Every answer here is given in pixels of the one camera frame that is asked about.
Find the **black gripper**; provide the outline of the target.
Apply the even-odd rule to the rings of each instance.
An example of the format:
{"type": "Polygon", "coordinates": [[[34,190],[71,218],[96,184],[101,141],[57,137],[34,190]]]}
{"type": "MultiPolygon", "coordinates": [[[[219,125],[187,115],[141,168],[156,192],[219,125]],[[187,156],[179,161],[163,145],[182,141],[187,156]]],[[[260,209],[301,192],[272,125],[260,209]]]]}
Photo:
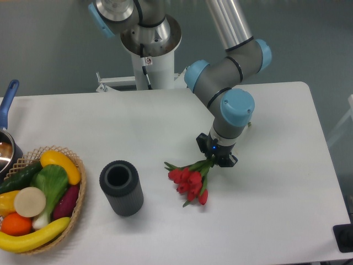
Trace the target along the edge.
{"type": "Polygon", "coordinates": [[[200,152],[207,159],[215,156],[215,164],[219,167],[232,168],[238,162],[238,159],[232,155],[232,150],[236,144],[235,139],[225,139],[210,131],[208,136],[201,133],[196,138],[196,142],[200,152]]]}

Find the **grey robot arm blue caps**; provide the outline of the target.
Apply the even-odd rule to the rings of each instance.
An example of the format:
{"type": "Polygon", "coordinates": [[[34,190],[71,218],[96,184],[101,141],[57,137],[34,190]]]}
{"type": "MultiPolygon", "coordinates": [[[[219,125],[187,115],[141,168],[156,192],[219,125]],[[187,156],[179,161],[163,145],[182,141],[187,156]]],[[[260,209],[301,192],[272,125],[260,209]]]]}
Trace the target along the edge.
{"type": "MultiPolygon", "coordinates": [[[[253,37],[238,1],[206,5],[226,57],[214,65],[194,62],[185,69],[184,82],[214,117],[209,133],[196,139],[200,151],[220,167],[233,167],[232,149],[255,107],[252,95],[238,85],[265,69],[272,54],[266,42],[253,37]]],[[[131,55],[138,90],[174,87],[181,28],[165,12],[164,1],[92,1],[88,10],[105,36],[120,37],[131,55]]]]}

